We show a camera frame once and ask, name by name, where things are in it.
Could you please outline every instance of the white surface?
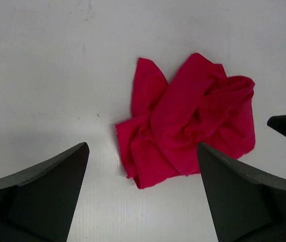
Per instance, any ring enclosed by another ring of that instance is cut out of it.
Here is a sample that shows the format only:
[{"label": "white surface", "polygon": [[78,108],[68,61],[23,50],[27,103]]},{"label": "white surface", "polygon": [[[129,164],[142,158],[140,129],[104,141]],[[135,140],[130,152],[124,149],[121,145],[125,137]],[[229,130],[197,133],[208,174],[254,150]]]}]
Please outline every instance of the white surface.
[{"label": "white surface", "polygon": [[257,145],[242,161],[286,178],[285,0],[0,1],[0,177],[85,141],[68,241],[217,241],[199,175],[138,190],[115,131],[130,117],[137,57],[171,77],[193,52],[256,82]]}]

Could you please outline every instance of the white table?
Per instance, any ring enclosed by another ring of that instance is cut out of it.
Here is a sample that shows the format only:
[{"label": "white table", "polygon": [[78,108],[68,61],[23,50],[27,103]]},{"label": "white table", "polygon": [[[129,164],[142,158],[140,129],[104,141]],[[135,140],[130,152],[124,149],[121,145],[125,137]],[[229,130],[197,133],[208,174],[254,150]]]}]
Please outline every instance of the white table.
[{"label": "white table", "polygon": [[285,0],[0,0],[0,177],[85,141],[68,241],[217,241],[200,175],[138,190],[113,125],[130,117],[139,56],[168,78],[189,54],[256,82],[257,145],[242,161],[286,178]]}]

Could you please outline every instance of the red cloth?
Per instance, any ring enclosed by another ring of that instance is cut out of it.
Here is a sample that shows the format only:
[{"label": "red cloth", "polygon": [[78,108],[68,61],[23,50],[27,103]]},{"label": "red cloth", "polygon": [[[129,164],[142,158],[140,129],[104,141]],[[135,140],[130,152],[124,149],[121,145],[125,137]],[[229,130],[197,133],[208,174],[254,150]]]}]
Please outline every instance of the red cloth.
[{"label": "red cloth", "polygon": [[238,159],[255,146],[254,82],[227,77],[222,65],[192,54],[170,84],[154,62],[139,58],[132,119],[116,125],[127,178],[140,189],[200,173],[197,145],[205,142]]}]

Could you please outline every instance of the crumpled red fabric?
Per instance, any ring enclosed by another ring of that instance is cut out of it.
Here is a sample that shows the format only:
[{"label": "crumpled red fabric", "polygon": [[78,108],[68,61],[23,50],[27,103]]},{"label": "crumpled red fabric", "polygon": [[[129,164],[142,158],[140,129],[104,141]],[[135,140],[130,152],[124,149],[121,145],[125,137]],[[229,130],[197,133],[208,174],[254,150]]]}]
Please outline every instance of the crumpled red fabric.
[{"label": "crumpled red fabric", "polygon": [[200,173],[197,145],[205,142],[238,159],[255,146],[254,82],[227,77],[220,64],[192,54],[170,84],[154,62],[139,58],[132,118],[116,125],[127,178],[139,189]]}]

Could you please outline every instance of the towel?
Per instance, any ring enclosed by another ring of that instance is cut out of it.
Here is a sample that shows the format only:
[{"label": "towel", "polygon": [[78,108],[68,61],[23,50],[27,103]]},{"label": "towel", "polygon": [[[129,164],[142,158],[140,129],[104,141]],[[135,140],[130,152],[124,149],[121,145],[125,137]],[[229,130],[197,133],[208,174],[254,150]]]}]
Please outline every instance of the towel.
[{"label": "towel", "polygon": [[169,177],[200,173],[197,146],[235,159],[255,146],[254,82],[227,77],[220,64],[192,54],[168,84],[154,62],[139,58],[132,118],[116,125],[127,178],[139,189]]}]

